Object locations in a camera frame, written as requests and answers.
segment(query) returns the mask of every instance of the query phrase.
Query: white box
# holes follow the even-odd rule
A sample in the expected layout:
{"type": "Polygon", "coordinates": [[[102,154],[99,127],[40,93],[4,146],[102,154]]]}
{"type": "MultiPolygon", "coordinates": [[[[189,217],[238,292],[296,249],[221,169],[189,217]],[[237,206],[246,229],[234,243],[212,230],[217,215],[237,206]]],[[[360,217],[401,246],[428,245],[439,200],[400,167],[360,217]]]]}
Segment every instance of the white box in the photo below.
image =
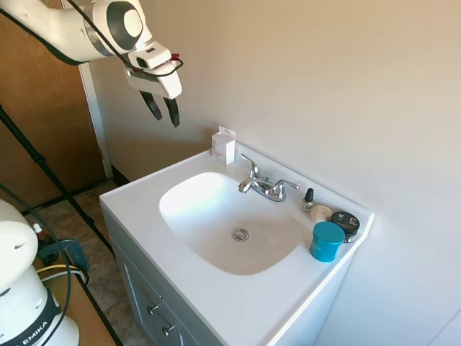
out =
{"type": "Polygon", "coordinates": [[[236,151],[236,133],[222,126],[219,127],[219,132],[211,136],[211,152],[213,157],[231,164],[235,159],[236,151]]]}

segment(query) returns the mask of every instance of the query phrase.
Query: floor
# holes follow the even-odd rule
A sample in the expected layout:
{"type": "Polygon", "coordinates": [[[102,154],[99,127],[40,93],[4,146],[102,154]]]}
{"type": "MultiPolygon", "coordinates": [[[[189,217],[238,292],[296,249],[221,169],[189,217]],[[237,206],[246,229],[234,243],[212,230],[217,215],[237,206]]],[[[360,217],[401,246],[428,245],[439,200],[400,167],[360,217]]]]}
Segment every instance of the floor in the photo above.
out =
{"type": "MultiPolygon", "coordinates": [[[[99,207],[99,196],[116,187],[112,181],[108,180],[93,190],[75,197],[107,239],[109,239],[109,233],[99,207]]],[[[102,241],[83,222],[67,200],[42,209],[39,213],[53,227],[58,238],[77,239],[84,248],[90,265],[88,288],[123,345],[151,346],[152,343],[136,324],[117,263],[102,241]]],[[[35,222],[33,216],[26,218],[31,223],[35,222]]]]}

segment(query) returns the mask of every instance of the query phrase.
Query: chrome faucet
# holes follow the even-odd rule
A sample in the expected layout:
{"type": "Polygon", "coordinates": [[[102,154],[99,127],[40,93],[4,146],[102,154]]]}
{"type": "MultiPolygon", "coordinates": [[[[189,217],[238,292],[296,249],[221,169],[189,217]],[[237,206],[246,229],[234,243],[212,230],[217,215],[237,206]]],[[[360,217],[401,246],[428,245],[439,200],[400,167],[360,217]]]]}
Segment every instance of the chrome faucet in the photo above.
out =
{"type": "Polygon", "coordinates": [[[260,176],[259,168],[254,161],[250,160],[243,154],[241,154],[240,157],[251,162],[251,171],[249,178],[245,179],[238,185],[239,192],[247,193],[250,188],[253,188],[253,190],[257,193],[273,200],[274,202],[283,202],[287,197],[285,184],[291,186],[293,189],[299,189],[298,185],[285,179],[281,179],[275,184],[270,182],[268,178],[260,176]]]}

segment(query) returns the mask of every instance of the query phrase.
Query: sink drain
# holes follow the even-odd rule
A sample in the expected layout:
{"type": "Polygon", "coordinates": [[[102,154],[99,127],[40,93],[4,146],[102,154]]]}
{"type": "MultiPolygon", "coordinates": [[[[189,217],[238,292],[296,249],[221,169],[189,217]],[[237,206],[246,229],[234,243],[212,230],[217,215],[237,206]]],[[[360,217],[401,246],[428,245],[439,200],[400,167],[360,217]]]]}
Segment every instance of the sink drain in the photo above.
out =
{"type": "Polygon", "coordinates": [[[245,241],[250,237],[250,233],[245,229],[237,229],[232,233],[232,237],[236,241],[245,241]]]}

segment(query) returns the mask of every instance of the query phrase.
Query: blue container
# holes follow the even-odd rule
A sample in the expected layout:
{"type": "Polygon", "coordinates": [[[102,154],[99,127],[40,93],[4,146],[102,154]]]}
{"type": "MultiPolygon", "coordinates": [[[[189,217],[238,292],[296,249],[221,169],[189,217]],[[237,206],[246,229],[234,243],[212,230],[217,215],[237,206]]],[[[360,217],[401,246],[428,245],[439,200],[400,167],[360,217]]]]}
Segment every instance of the blue container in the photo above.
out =
{"type": "Polygon", "coordinates": [[[335,223],[324,221],[314,226],[314,237],[310,245],[310,253],[321,262],[332,262],[338,248],[343,244],[343,229],[335,223]]]}

